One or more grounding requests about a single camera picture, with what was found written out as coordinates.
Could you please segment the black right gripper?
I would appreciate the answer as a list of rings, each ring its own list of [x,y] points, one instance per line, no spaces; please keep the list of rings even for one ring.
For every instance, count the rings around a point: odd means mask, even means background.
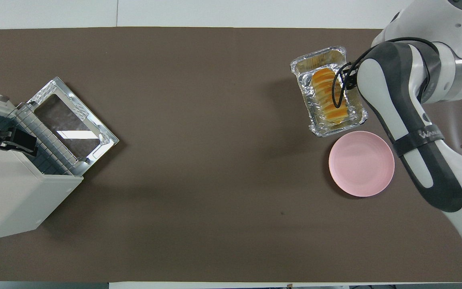
[[[353,63],[346,63],[343,66],[343,89],[352,90],[357,86],[358,67]]]

